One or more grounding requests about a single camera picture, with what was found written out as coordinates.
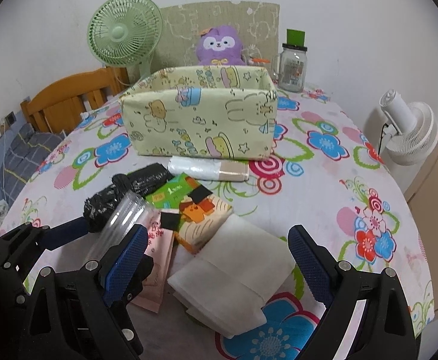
blue gripper pad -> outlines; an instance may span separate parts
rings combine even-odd
[[[142,225],[138,226],[136,234],[124,248],[106,276],[105,292],[102,300],[104,300],[107,307],[110,307],[115,300],[122,298],[139,265],[139,261],[141,261],[148,247],[148,230]]]
[[[323,303],[328,309],[333,301],[332,283],[329,274],[312,249],[314,245],[315,248],[318,248],[317,244],[302,226],[295,225],[289,230],[288,245],[290,253],[296,260],[297,266],[304,276],[312,295],[314,295],[314,299]]]

green fan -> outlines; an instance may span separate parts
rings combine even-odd
[[[151,0],[109,0],[89,22],[88,44],[101,62],[118,68],[139,65],[144,78],[151,74],[161,31],[161,12]]]

folded white napkin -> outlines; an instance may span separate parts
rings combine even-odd
[[[188,314],[232,338],[266,323],[261,308],[294,266],[287,243],[232,214],[168,283]]]

plush toy bow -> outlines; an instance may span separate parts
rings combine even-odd
[[[216,66],[220,66],[222,64],[227,64],[229,62],[229,60],[227,58],[223,58],[223,59],[213,59],[211,61],[211,64],[216,65]]]

glass jar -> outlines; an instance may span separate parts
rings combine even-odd
[[[307,47],[283,43],[284,51],[272,60],[272,69],[280,89],[289,92],[302,92],[307,68]]]

